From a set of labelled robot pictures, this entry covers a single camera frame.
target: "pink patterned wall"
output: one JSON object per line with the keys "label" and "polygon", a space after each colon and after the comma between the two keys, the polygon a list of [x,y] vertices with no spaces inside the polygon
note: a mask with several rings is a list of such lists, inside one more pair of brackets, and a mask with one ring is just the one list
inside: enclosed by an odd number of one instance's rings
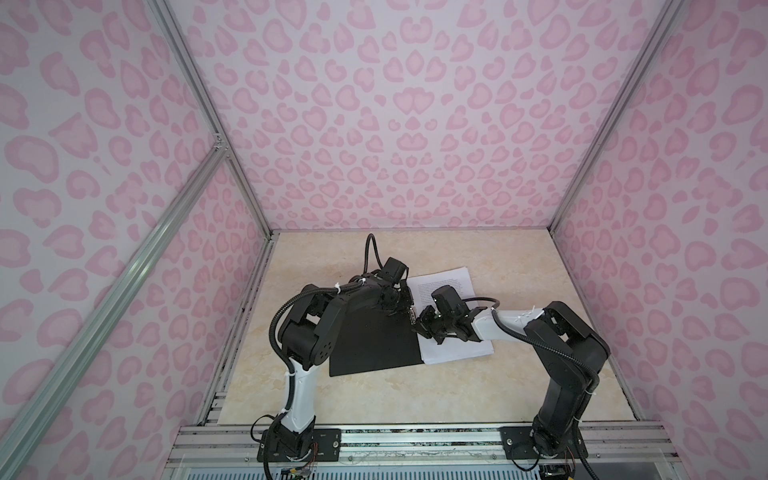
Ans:
{"label": "pink patterned wall", "polygon": [[0,12],[2,435],[212,138],[141,0]]}
{"label": "pink patterned wall", "polygon": [[661,0],[173,0],[272,227],[547,225]]}
{"label": "pink patterned wall", "polygon": [[19,480],[157,478],[200,408],[261,243],[222,165]]}
{"label": "pink patterned wall", "polygon": [[768,472],[766,25],[692,3],[555,237],[693,480]]}

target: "beige table surface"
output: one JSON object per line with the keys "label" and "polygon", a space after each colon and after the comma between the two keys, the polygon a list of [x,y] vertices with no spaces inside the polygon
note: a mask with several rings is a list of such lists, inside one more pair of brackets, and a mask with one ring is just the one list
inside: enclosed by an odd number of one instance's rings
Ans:
{"label": "beige table surface", "polygon": [[[278,308],[307,283],[332,286],[362,272],[367,233],[282,233],[263,279],[221,425],[246,425],[283,407],[284,364],[272,351],[267,328]],[[378,232],[382,262],[395,257],[424,275],[469,268],[475,293],[501,301],[502,310],[566,302],[587,319],[546,230]],[[376,263],[371,252],[372,263]],[[407,366],[349,376],[320,370],[318,423],[530,422],[549,376],[533,348],[493,342],[495,353],[439,365]],[[614,372],[606,364],[584,420],[632,420]]]}

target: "paper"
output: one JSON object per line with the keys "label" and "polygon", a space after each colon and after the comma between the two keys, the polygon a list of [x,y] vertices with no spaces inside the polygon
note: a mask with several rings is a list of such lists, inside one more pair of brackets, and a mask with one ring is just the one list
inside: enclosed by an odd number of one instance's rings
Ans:
{"label": "paper", "polygon": [[[408,278],[408,287],[413,295],[413,308],[417,316],[428,305],[435,306],[432,292],[443,285],[455,288],[461,298],[475,296],[475,289],[472,288],[472,280],[469,278],[469,270],[466,267],[432,275],[413,276]],[[467,305],[471,309],[476,306],[476,302],[469,302]],[[438,345],[435,339],[426,339],[421,335],[419,335],[419,348],[422,351],[422,360],[427,365],[471,359],[493,353],[493,344],[489,341],[478,343],[445,339],[442,345]]]}

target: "diagonal metal bar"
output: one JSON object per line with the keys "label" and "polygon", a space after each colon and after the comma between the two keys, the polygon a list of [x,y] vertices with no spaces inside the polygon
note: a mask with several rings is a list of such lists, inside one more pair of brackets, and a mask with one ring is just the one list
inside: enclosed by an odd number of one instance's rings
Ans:
{"label": "diagonal metal bar", "polygon": [[19,412],[0,444],[0,480],[13,480],[26,465],[96,354],[144,285],[152,268],[187,219],[224,156],[221,147],[214,147],[208,153],[157,221],[157,226],[138,248],[123,273],[112,284],[107,295],[88,317],[83,328],[61,354],[53,370]]}
{"label": "diagonal metal bar", "polygon": [[643,43],[643,46],[640,49],[640,53],[637,54],[637,57],[627,74],[627,79],[621,85],[621,89],[616,95],[614,103],[611,105],[611,109],[605,116],[605,120],[598,129],[597,134],[594,136],[594,140],[592,140],[587,152],[584,154],[584,160],[581,162],[581,165],[579,165],[576,174],[568,185],[568,188],[565,190],[563,201],[560,202],[560,206],[554,213],[552,222],[549,224],[549,231],[555,232],[561,226],[565,214],[571,208],[576,195],[587,181],[587,175],[592,167],[598,162],[605,142],[616,129],[616,126],[621,119],[621,115],[627,110],[627,107],[632,101],[632,97],[637,93],[637,89],[640,87],[646,73],[650,70],[654,60],[661,52],[664,43],[677,25],[677,21],[682,18],[681,12],[685,9],[687,3],[688,0],[667,0],[667,2],[664,3],[664,6],[661,8],[661,13],[656,18],[654,26],[650,29],[650,33],[646,37],[645,43]]}
{"label": "diagonal metal bar", "polygon": [[230,154],[227,156],[227,163],[230,165],[230,169],[237,182],[237,187],[240,189],[240,192],[243,193],[243,196],[246,199],[246,204],[253,217],[256,218],[262,234],[266,238],[269,238],[272,234],[270,226],[259,205],[256,193],[253,191],[253,187],[248,181],[248,177],[243,169],[243,164],[231,147],[232,141],[230,140],[227,130],[224,128],[221,118],[216,111],[214,102],[208,93],[205,82],[203,81],[203,75],[200,73],[200,69],[195,63],[189,45],[187,44],[187,40],[179,25],[179,21],[174,14],[174,10],[170,7],[167,0],[146,0],[146,2],[157,19],[158,26],[163,32],[179,67],[181,67],[184,78],[187,79],[187,83],[192,89],[192,94],[200,105],[200,109],[208,123],[208,127],[222,143],[222,147],[225,150],[231,150]]}

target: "black mounting plate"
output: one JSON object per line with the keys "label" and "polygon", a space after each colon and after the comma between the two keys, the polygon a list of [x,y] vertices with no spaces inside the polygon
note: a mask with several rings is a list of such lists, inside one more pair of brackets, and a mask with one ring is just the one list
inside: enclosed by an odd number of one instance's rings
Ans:
{"label": "black mounting plate", "polygon": [[[317,457],[315,462],[338,462],[339,451],[341,449],[341,430],[340,429],[314,429],[312,431],[312,442],[317,444]],[[259,454],[257,460],[263,461],[263,447],[264,444],[259,444]],[[281,452],[278,448],[277,452],[270,455],[270,462],[295,462],[288,458],[285,452]]]}
{"label": "black mounting plate", "polygon": [[[535,460],[538,458],[538,453],[533,449],[531,427],[501,427],[498,431],[502,435],[502,447],[504,447],[504,454],[507,460]],[[589,453],[587,452],[587,446],[584,444],[584,439],[581,437],[581,432],[578,433],[578,438],[581,442],[581,451],[588,458]],[[571,452],[573,452],[574,457],[578,458],[573,438],[570,435],[566,443]],[[565,459],[565,456],[566,452],[563,452],[555,458]]]}

